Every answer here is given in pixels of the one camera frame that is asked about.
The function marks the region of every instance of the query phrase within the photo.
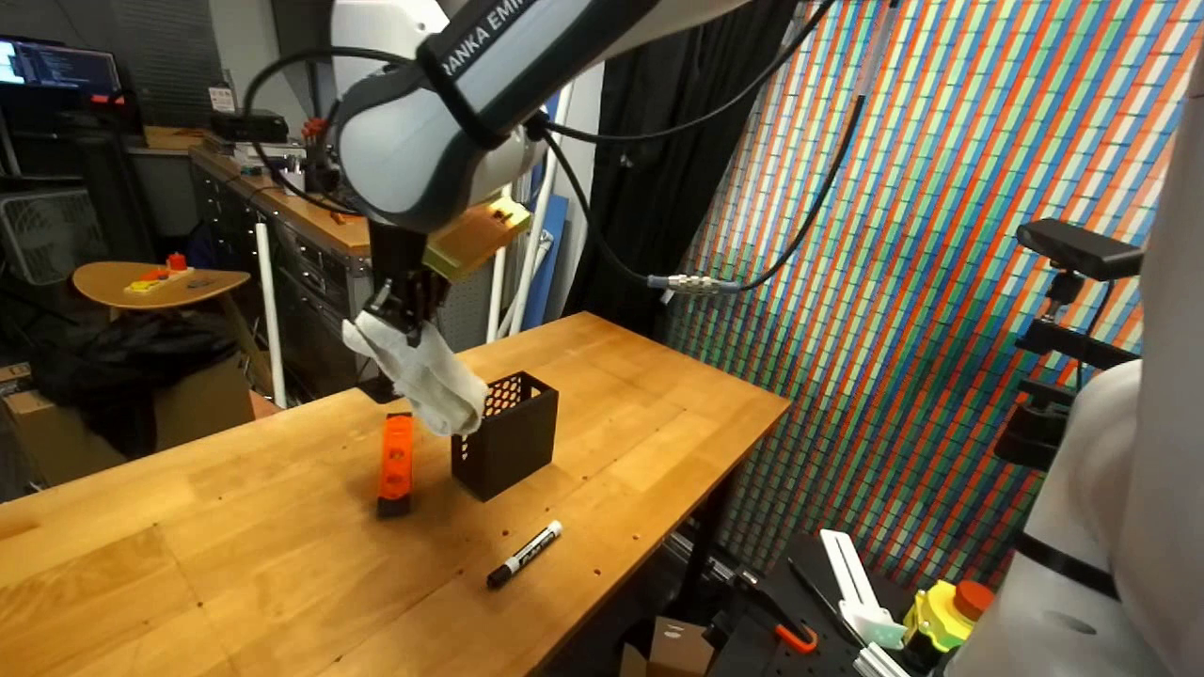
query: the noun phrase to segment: white robotic arm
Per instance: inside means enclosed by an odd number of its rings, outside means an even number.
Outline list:
[[[378,285],[344,343],[374,359],[429,427],[478,427],[484,382],[429,326],[448,281],[427,270],[427,236],[536,160],[522,123],[572,74],[741,5],[473,0],[453,23],[432,0],[335,5],[335,44],[400,53],[386,66],[335,64],[333,155],[369,218]]]

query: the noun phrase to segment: wooden table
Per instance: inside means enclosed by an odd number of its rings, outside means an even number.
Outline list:
[[[107,306],[112,313],[166,313],[166,307],[213,300],[252,280],[250,270],[195,267],[195,270],[152,281],[146,280],[152,270],[163,270],[163,267],[134,263],[134,261],[94,261],[74,267],[73,281],[87,300]]]
[[[415,516],[374,518],[360,392],[0,504],[0,673],[528,673],[787,411],[597,315],[463,360],[562,392],[553,464],[491,504],[423,436]]]
[[[146,123],[143,137],[152,155],[191,155],[203,147],[203,128]]]

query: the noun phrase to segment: black marker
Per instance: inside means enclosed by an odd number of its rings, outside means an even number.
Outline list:
[[[506,564],[491,573],[484,588],[498,590],[508,578],[517,578],[517,573],[522,573],[537,552],[544,552],[562,538],[562,532],[566,532],[562,518],[541,525],[521,552],[506,555]]]

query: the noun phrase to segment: colorful patterned wall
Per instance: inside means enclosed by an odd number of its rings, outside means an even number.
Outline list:
[[[876,0],[838,0],[760,113],[687,270],[764,270],[847,123]],[[771,564],[843,525],[899,578],[996,578],[1040,473],[993,454],[1024,376],[1064,360],[1011,343],[1045,261],[1044,216],[1141,246],[1204,0],[902,0],[857,143],[802,256],[760,295],[680,300],[671,343],[794,397],[749,460],[728,547]],[[1064,323],[1101,296],[1089,281]],[[1141,351],[1138,285],[1099,338]]]

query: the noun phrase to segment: black mesh basket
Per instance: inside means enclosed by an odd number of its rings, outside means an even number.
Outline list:
[[[453,436],[453,473],[491,500],[553,460],[556,392],[532,374],[491,382],[484,420]]]

